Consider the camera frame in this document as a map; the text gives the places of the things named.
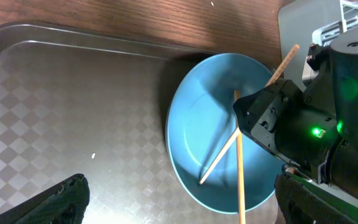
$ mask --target baking tray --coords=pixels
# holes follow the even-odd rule
[[[213,54],[36,22],[0,26],[0,214],[82,173],[83,223],[237,223],[185,192],[164,144],[178,85]],[[247,222],[276,217],[272,197]]]

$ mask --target green light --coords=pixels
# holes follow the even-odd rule
[[[317,138],[322,138],[323,135],[325,134],[326,130],[321,129],[321,128],[313,128],[311,130],[311,133],[316,136]]]
[[[338,130],[339,133],[342,132],[342,127],[343,127],[342,121],[338,122],[338,124],[337,124],[337,126],[336,126],[336,129]]]

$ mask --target wooden stick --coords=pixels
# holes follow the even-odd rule
[[[234,101],[241,97],[239,90],[234,91]],[[242,160],[242,134],[237,136],[237,186],[239,194],[239,217],[240,224],[246,224],[246,195],[244,192],[244,165]]]
[[[299,45],[295,44],[292,49],[289,51],[287,56],[285,56],[284,61],[278,66],[276,72],[272,75],[270,80],[266,83],[266,86],[269,86],[272,83],[275,83],[278,78],[280,78],[280,75],[284,72],[284,69],[287,67],[287,65],[291,62],[291,60],[294,58],[295,54],[299,50]]]
[[[292,47],[291,51],[288,53],[288,55],[285,57],[284,61],[278,66],[278,69],[276,72],[272,75],[270,80],[266,83],[265,87],[276,82],[277,79],[280,77],[281,73],[283,73],[284,69],[287,67],[287,65],[290,63],[290,61],[293,59],[297,51],[299,50],[299,45],[295,45]],[[206,173],[204,174],[203,178],[200,180],[200,184],[203,184],[204,181],[208,178],[208,176],[211,174],[212,170],[216,167],[218,162],[222,159],[223,155],[226,153],[226,151],[230,148],[231,144],[234,142],[235,138],[238,136],[238,134],[241,133],[240,129],[237,127],[236,130],[231,134],[229,140],[225,143],[221,151],[219,152],[218,156],[216,156],[215,160],[212,162]]]
[[[223,155],[226,153],[226,151],[230,148],[231,144],[233,144],[234,140],[236,140],[236,137],[239,135],[240,129],[236,128],[234,132],[230,135],[229,140],[225,143],[219,154],[216,156],[215,160],[212,162],[206,173],[204,174],[203,178],[200,180],[200,184],[203,184],[206,178],[211,174],[212,170],[216,167],[218,162],[222,159]]]

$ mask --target baking sheet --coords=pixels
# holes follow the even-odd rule
[[[82,173],[83,223],[237,223],[180,185],[164,130],[183,77],[214,53],[83,30],[0,27],[0,214]],[[274,223],[272,197],[247,213]]]

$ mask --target brown wood tabletop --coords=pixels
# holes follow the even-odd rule
[[[63,26],[237,52],[277,67],[278,10],[293,0],[0,0],[0,24]]]

